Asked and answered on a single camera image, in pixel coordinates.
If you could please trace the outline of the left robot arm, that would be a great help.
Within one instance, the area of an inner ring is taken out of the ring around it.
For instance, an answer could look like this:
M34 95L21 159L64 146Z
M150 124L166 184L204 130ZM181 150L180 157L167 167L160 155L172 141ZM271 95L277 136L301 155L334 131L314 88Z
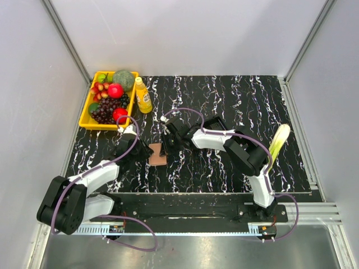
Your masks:
M36 219L67 235L73 234L83 221L103 215L108 221L121 217L122 209L109 194L89 196L106 183L126 172L130 165L146 161L154 151L134 133L126 133L94 171L68 178L56 176L50 182L36 213Z

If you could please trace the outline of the black card box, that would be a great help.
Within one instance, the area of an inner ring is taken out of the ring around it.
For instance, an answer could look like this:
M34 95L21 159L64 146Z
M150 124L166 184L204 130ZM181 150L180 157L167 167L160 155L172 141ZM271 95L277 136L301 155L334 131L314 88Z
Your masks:
M212 117L204 122L204 128L212 131L226 131L227 127L225 126L221 117L216 116Z

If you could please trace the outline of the pink leather card holder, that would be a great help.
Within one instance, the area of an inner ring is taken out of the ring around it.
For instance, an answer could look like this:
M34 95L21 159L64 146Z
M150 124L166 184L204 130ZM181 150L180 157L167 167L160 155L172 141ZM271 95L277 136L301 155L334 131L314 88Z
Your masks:
M153 153L149 157L149 165L151 166L162 166L167 164L167 156L160 156L162 144L152 143L149 147L153 150Z

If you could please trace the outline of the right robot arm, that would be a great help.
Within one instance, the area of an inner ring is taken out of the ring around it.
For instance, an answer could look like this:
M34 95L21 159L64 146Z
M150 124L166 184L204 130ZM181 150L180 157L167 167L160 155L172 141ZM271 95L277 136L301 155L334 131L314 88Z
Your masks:
M211 149L227 153L231 164L247 176L254 205L251 215L267 222L275 215L277 202L266 176L269 165L268 150L256 143L244 128L229 130L221 117L213 117L193 126L179 117L160 118L164 126L162 133L163 151L173 153L181 146L192 149Z

